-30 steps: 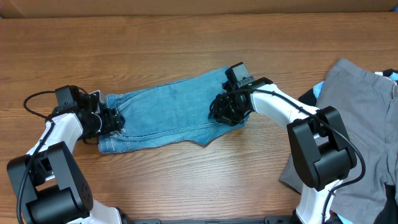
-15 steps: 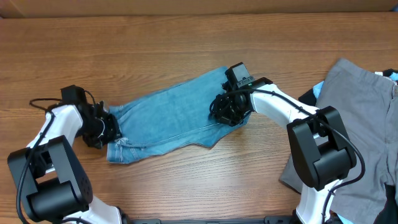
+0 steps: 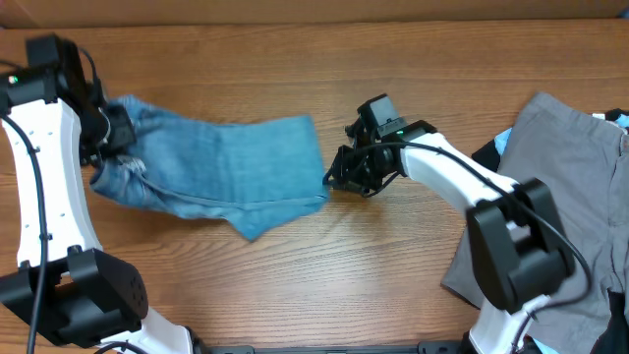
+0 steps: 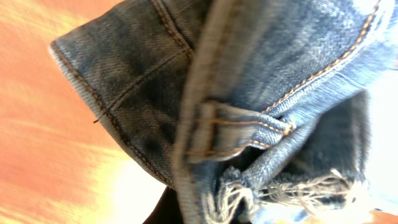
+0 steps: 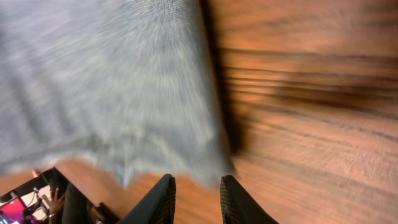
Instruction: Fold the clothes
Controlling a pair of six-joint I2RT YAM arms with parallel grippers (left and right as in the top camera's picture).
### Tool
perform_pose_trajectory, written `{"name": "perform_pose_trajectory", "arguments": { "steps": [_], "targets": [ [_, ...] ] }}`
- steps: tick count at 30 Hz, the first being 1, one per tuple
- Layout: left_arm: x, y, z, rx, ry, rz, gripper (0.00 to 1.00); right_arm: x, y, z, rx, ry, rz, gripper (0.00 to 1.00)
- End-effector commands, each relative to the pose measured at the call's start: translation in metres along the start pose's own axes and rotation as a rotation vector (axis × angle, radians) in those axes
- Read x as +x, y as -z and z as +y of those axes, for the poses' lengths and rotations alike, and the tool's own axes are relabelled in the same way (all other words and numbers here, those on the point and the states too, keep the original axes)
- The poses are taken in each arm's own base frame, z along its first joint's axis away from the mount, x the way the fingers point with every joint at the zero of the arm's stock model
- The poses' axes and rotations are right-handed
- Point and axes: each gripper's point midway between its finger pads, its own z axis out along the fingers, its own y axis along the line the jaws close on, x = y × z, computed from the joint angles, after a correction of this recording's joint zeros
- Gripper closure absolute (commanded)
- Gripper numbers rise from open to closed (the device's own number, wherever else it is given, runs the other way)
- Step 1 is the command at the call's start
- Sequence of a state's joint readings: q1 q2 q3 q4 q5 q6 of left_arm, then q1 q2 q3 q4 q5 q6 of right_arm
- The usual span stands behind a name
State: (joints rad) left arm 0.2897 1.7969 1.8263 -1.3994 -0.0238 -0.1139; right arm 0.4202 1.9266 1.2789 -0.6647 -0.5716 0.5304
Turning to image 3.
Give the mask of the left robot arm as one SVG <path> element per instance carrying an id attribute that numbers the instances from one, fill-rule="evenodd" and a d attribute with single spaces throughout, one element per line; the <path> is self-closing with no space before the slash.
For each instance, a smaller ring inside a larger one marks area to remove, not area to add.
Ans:
<path id="1" fill-rule="evenodd" d="M 82 169 L 136 139 L 125 109 L 107 102 L 86 52 L 56 34 L 26 43 L 28 62 L 1 77 L 1 121 L 15 162 L 21 211 L 18 269 L 2 304 L 29 338 L 99 353 L 204 351 L 187 327 L 153 310 L 131 264 L 105 253 L 86 204 Z"/>

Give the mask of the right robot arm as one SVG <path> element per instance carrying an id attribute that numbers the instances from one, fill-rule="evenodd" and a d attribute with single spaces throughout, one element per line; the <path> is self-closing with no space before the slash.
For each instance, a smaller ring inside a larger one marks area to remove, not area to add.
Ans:
<path id="1" fill-rule="evenodd" d="M 555 202 L 540 180 L 519 183 L 476 163 L 433 125 L 408 122 L 387 94 L 367 100 L 345 129 L 325 186 L 369 198 L 407 177 L 466 219 L 472 271 L 484 299 L 460 353 L 525 353 L 534 316 L 575 271 Z"/>

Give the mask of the light blue denim jeans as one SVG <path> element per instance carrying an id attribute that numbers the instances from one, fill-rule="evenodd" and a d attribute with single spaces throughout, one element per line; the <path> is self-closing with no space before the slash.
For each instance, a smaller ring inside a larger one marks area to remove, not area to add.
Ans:
<path id="1" fill-rule="evenodd" d="M 185 219 L 225 219 L 254 241 L 328 201 L 309 116 L 220 125 L 132 95 L 114 103 L 127 110 L 137 140 L 104 159 L 89 184 L 120 205 Z"/>

